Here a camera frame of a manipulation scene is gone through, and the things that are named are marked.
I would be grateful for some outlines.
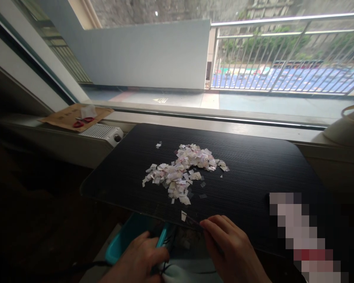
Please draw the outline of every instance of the vent grille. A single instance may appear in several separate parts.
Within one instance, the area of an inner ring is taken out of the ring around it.
[[[107,135],[114,130],[115,127],[103,125],[103,124],[95,124],[90,127],[88,130],[80,133],[80,136],[89,136],[93,138],[106,138]]]

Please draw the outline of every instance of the cardboard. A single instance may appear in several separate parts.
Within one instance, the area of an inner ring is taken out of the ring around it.
[[[53,113],[50,116],[41,119],[40,122],[49,123],[51,125],[65,128],[68,130],[73,130],[76,132],[83,132],[89,129],[90,127],[92,127],[94,124],[97,124],[99,121],[101,121],[103,118],[108,116],[110,113],[114,112],[113,109],[96,107],[97,117],[95,117],[92,122],[86,123],[84,121],[81,121],[82,123],[84,123],[84,125],[81,128],[74,128],[73,124],[77,122],[76,118],[81,118],[80,109],[85,106],[86,105],[78,104],[78,103],[73,104],[59,112]]]

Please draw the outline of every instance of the white paper piece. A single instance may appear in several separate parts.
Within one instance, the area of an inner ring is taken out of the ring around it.
[[[200,180],[201,179],[201,174],[199,172],[195,172],[189,176],[191,180]]]
[[[160,147],[161,145],[162,142],[160,141],[156,146]],[[171,165],[166,163],[160,165],[152,164],[146,170],[147,176],[144,178],[143,184],[151,180],[156,185],[162,184],[167,189],[168,196],[172,200],[178,198],[185,205],[191,204],[190,198],[194,195],[191,190],[187,190],[193,184],[193,180],[205,179],[197,171],[196,167],[213,172],[219,166],[222,170],[229,171],[224,161],[215,159],[211,151],[201,149],[195,144],[180,145],[179,149],[175,150],[174,153],[177,156],[177,160],[172,161]],[[200,185],[204,187],[206,183],[202,182]]]
[[[189,199],[188,197],[185,197],[185,204],[186,204],[186,205],[192,204],[192,203],[190,202],[190,199]]]
[[[97,117],[96,107],[94,105],[88,105],[80,109],[81,118]]]
[[[186,216],[187,216],[186,212],[183,212],[183,211],[181,210],[181,220],[182,220],[183,222],[185,222]]]

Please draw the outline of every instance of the pile of shredded paper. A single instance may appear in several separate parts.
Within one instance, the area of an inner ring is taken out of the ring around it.
[[[152,164],[146,170],[148,175],[143,180],[145,183],[152,180],[154,184],[162,184],[168,189],[169,197],[174,200],[178,198],[181,203],[188,205],[190,203],[189,196],[192,197],[191,190],[188,189],[193,184],[193,180],[203,180],[203,176],[199,172],[190,170],[190,167],[197,166],[207,171],[213,172],[217,166],[223,171],[229,171],[224,161],[215,159],[208,149],[201,149],[198,145],[180,145],[179,150],[175,151],[178,159],[173,161],[171,165],[163,163],[160,165]]]

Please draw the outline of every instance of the blue court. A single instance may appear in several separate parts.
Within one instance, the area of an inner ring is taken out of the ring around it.
[[[219,74],[213,76],[213,88],[270,90],[281,69],[270,69],[263,74]],[[354,87],[354,70],[287,69],[282,72],[273,90],[329,92],[345,94]]]

